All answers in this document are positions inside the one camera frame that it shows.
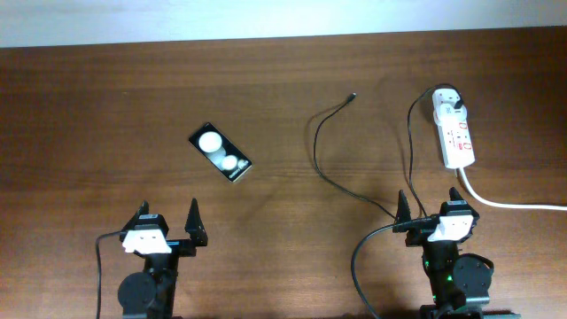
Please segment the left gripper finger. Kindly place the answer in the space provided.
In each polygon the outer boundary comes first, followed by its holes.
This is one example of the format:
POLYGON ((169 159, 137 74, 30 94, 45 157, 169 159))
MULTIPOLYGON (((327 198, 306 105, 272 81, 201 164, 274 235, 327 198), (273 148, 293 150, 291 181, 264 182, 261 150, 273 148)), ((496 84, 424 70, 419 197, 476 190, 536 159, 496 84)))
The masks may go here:
POLYGON ((125 226, 121 229, 119 236, 121 242, 125 239, 128 232, 134 229, 139 217, 141 215, 145 215, 148 213, 149 213, 149 203, 146 200, 144 200, 143 203, 140 205, 140 207, 138 207, 134 215, 127 221, 125 226))
POLYGON ((190 203, 190 210, 188 212, 184 229, 189 235, 192 244, 195 246, 208 245, 208 235, 200 217, 198 201, 195 198, 190 203))

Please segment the black Galaxy smartphone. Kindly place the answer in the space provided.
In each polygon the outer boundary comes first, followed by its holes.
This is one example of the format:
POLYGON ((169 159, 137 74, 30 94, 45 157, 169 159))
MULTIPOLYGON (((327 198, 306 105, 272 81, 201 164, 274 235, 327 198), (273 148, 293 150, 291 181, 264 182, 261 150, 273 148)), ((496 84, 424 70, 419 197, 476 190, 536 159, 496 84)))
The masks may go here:
POLYGON ((211 122, 206 122, 188 141, 229 182, 237 182, 252 168, 252 161, 211 122))

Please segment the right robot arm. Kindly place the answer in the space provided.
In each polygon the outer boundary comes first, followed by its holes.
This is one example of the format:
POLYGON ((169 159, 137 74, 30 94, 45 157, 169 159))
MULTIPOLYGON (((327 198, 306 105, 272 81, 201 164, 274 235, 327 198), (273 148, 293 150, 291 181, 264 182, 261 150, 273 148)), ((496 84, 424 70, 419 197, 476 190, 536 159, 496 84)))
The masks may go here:
POLYGON ((433 303, 420 307, 422 318, 481 318, 482 306, 490 300, 494 265, 483 256, 459 253, 458 245, 472 236, 479 214, 456 188, 449 190, 449 197, 437 214, 413 219, 400 191, 393 231, 406 234, 407 247, 423 249, 433 303))

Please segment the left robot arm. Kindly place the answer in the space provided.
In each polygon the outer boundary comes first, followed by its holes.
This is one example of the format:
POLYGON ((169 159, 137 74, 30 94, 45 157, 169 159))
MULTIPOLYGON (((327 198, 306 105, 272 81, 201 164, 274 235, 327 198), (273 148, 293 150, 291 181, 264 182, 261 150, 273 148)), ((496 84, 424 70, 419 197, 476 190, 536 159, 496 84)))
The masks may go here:
POLYGON ((141 271, 120 283, 117 297, 124 318, 173 316, 179 260, 194 257, 199 247, 208 244, 196 199, 190 203, 184 230, 187 238, 168 240, 169 227, 164 216, 152 214, 147 202, 123 227, 120 241, 125 252, 144 260, 141 271))

